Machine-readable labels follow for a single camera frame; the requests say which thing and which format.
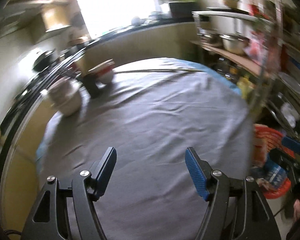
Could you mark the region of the blue white small carton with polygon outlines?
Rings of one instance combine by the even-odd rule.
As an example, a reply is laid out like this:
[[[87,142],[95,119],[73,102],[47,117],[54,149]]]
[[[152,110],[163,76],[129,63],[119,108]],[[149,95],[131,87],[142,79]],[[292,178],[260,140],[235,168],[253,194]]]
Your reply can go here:
[[[270,157],[263,166],[264,179],[270,184],[272,190],[277,190],[287,179],[287,171],[272,161]]]

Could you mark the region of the orange plastic trash basket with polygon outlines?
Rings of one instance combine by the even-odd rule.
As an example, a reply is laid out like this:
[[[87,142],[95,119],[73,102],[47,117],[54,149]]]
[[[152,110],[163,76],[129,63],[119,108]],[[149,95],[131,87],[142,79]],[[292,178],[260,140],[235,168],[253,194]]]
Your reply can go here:
[[[293,151],[281,144],[283,134],[266,125],[254,125],[253,155],[252,162],[255,169],[254,177],[267,199],[277,199],[284,196],[292,187],[288,178],[288,172],[282,164],[278,164],[270,151],[279,150],[295,157]]]

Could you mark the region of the white covered takeout bowl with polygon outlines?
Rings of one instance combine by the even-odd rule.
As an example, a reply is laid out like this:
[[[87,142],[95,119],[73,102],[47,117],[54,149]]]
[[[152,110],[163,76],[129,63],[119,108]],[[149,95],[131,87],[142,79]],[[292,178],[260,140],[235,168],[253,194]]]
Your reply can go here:
[[[57,111],[64,116],[71,116],[82,106],[80,87],[78,81],[63,77],[48,88],[47,97]]]

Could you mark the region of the grey tablecloth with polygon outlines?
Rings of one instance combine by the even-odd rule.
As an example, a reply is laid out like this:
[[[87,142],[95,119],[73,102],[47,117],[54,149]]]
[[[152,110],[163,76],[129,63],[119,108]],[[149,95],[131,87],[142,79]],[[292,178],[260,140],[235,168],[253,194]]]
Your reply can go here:
[[[171,58],[133,62],[117,70],[183,68],[205,73],[116,74],[102,94],[83,90],[81,110],[55,114],[37,151],[41,183],[71,177],[109,147],[117,163],[95,204],[108,239],[194,239],[207,203],[198,196],[184,156],[193,147],[227,176],[250,165],[253,123],[239,89],[204,65]]]

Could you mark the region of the black chopstick holder cup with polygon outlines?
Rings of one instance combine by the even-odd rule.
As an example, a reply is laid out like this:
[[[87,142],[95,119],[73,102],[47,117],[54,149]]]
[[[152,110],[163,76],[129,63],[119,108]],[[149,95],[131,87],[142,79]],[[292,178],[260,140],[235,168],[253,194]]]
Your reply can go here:
[[[101,95],[102,92],[97,86],[96,76],[85,75],[82,79],[82,83],[92,99],[95,99]]]

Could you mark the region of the wooden storage shelf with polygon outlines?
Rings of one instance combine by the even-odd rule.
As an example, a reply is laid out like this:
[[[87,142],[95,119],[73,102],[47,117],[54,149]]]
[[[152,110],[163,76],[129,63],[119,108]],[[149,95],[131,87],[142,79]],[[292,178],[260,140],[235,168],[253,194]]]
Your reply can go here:
[[[276,9],[274,20],[263,15],[251,16],[241,12],[224,10],[193,11],[196,25],[200,25],[201,16],[227,17],[251,23],[257,31],[257,39],[253,41],[239,32],[233,34],[219,34],[227,54],[234,57],[248,57],[251,64],[257,65],[259,77],[277,77],[280,71],[280,53],[283,42],[283,13],[282,8]]]

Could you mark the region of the steel pot on shelf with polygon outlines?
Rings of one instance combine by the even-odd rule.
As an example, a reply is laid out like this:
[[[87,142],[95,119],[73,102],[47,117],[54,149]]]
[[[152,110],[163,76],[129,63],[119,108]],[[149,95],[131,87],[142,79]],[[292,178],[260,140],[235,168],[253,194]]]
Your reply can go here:
[[[249,38],[241,34],[221,34],[219,36],[226,51],[239,56],[245,55],[244,49],[249,45]]]

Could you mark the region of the red white ceramic bowl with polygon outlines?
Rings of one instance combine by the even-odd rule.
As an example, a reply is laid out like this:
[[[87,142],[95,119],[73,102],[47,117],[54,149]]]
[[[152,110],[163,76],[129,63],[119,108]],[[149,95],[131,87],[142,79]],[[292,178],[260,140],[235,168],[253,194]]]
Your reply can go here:
[[[88,71],[88,75],[95,76],[97,81],[104,85],[108,85],[112,82],[114,77],[113,68],[115,67],[115,62],[113,59],[109,59],[107,61],[98,64],[94,68],[91,68]]]

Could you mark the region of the black wok pan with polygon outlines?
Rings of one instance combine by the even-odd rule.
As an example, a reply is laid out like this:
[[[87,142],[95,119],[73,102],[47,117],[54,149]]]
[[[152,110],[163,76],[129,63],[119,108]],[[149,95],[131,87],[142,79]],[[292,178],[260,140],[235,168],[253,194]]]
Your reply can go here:
[[[55,50],[45,51],[34,62],[32,70],[41,72],[55,62]]]

